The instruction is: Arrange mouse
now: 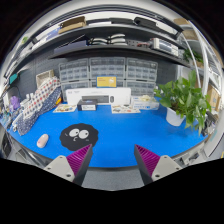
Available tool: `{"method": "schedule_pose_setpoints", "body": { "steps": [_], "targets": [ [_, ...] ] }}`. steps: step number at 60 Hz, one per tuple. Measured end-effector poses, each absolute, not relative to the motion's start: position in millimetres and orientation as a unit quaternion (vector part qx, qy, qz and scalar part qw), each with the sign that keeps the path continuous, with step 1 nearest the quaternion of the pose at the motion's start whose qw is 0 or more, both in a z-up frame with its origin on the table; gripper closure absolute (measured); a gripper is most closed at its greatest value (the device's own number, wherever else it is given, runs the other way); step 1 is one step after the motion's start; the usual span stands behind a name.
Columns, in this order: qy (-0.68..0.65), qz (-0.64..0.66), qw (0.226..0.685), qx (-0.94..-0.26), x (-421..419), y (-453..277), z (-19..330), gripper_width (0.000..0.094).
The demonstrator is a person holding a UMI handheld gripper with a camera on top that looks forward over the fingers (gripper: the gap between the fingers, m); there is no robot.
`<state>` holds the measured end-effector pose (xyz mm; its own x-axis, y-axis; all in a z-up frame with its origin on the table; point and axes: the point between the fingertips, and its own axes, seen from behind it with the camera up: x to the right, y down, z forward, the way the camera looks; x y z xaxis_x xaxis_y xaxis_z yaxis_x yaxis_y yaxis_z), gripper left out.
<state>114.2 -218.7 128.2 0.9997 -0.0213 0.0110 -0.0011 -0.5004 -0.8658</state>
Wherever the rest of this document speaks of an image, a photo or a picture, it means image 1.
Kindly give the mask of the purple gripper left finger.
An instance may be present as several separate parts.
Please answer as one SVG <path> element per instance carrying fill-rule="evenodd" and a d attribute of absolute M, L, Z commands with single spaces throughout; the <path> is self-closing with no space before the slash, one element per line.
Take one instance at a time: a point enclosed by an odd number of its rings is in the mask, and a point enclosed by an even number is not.
<path fill-rule="evenodd" d="M 44 170 L 81 186 L 92 155 L 92 145 L 89 144 L 68 156 L 58 156 Z"/>

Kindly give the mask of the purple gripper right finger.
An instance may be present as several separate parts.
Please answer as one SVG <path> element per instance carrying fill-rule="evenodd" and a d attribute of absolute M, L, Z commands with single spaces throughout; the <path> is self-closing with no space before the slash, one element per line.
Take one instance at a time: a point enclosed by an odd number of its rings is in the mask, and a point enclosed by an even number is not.
<path fill-rule="evenodd" d="M 159 156 L 139 145 L 134 146 L 134 156 L 145 185 L 182 169 L 168 155 Z"/>

